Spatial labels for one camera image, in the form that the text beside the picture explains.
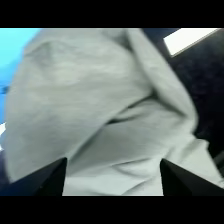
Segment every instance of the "gray cloth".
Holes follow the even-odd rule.
[[[69,159],[64,195],[162,195],[161,158],[219,184],[197,115],[137,28],[44,29],[6,105],[11,181]]]

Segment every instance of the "white rectangle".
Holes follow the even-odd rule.
[[[220,28],[181,28],[164,38],[172,56],[184,51]]]

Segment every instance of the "person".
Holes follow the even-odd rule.
[[[68,158],[64,195],[162,195],[162,158],[221,186],[197,114],[138,28],[49,28],[10,87],[3,148],[10,182]]]

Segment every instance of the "blue surface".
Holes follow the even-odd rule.
[[[10,86],[13,75],[22,59],[26,44],[41,28],[0,28],[0,123],[4,122],[5,94],[2,89]]]

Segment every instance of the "crumpled fabric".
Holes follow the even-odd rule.
[[[7,97],[8,175],[67,157],[64,195],[162,195],[166,158],[220,185],[196,125],[189,95],[140,29],[44,29]]]

